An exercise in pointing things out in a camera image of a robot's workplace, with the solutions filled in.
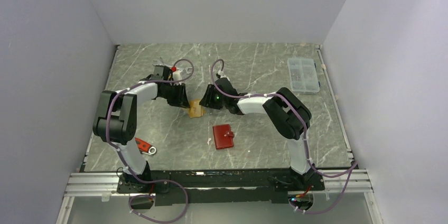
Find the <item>gold VIP card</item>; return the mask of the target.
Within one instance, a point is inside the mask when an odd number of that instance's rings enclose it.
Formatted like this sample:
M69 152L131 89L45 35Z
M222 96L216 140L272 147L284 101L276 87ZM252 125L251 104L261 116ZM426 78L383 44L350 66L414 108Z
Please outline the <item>gold VIP card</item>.
M189 105L188 115L190 118L199 118L205 114L205 109L200 105L200 99L189 101Z

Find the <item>red leather card holder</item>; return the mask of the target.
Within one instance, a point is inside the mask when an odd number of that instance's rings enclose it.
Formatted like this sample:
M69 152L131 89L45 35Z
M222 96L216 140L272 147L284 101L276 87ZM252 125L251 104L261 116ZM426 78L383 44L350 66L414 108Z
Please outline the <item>red leather card holder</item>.
M234 133L229 124L215 125L212 127L212 130L216 150L234 146Z

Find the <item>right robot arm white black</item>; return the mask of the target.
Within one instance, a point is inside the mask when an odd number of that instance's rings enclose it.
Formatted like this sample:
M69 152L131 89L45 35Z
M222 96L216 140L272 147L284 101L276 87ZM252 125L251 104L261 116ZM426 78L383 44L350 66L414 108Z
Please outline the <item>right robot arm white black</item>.
M269 94L238 93L228 78L222 77L207 86L199 104L216 110L225 108L234 115L267 115L279 134L287 139L290 168L294 172L293 187L303 190L311 184L308 171L312 161L305 142L312 114L288 88Z

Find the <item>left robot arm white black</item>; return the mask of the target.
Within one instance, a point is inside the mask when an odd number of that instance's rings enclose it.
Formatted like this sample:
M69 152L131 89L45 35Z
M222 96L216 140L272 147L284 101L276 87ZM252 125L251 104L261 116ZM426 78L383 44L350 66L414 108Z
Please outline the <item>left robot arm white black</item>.
M173 107L189 108L184 81L192 76L193 69L157 65L149 76L135 85L119 90L104 90L100 95L93 134L111 146L123 164L123 177L131 180L138 192L152 185L151 168L137 146L137 109L150 100L163 98Z

